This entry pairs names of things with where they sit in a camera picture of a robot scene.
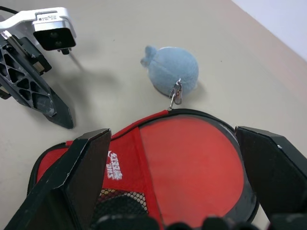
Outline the silver metal keychain clasp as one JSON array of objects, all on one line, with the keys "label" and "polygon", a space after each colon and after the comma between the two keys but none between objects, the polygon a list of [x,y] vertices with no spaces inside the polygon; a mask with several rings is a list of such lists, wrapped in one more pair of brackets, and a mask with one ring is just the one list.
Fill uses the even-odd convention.
[{"label": "silver metal keychain clasp", "polygon": [[182,104],[182,83],[181,79],[177,80],[171,93],[170,93],[170,105],[168,107],[168,111],[173,109],[174,105]]}]

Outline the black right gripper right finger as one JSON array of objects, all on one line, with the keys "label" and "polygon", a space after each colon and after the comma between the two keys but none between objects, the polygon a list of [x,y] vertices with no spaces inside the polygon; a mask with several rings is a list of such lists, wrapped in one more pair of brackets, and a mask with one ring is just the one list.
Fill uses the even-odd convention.
[{"label": "black right gripper right finger", "polygon": [[268,230],[307,230],[307,158],[282,135],[246,126],[235,134]]}]

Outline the red black paddle case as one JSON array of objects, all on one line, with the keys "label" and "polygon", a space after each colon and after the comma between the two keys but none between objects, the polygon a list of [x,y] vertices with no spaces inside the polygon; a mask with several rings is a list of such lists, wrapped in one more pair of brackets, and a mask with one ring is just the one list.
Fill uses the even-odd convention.
[{"label": "red black paddle case", "polygon": [[[111,135],[102,189],[87,230],[201,230],[206,223],[211,225],[211,230],[234,230],[242,224],[252,222],[234,222],[229,218],[209,216],[198,229],[184,222],[168,226],[163,224],[140,128],[157,119],[176,115],[199,115],[225,123],[201,111],[164,110],[138,120]],[[67,152],[73,141],[55,145],[37,159],[31,172],[27,195],[45,172]]]}]

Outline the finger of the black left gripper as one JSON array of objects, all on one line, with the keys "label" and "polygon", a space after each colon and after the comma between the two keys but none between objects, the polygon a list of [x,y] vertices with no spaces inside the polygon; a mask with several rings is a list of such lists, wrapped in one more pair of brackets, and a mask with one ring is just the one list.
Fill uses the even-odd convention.
[{"label": "finger of the black left gripper", "polygon": [[50,88],[37,69],[12,46],[0,47],[0,94],[43,114],[50,122],[72,129],[68,106]]}]

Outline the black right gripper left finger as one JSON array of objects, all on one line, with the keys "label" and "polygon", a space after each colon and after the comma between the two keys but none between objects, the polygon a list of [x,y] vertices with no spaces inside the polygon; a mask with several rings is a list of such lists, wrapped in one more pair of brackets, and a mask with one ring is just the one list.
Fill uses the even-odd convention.
[{"label": "black right gripper left finger", "polygon": [[102,189],[110,140],[108,128],[76,138],[4,230],[87,230]]}]

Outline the blue round plush keychain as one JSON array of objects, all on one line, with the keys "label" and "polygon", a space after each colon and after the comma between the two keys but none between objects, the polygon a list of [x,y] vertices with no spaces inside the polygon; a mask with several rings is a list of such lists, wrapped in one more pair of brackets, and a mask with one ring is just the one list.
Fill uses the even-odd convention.
[{"label": "blue round plush keychain", "polygon": [[141,65],[147,68],[153,86],[162,94],[170,96],[175,83],[181,80],[183,95],[191,93],[198,83],[199,66],[195,57],[179,47],[153,46],[145,48]]}]

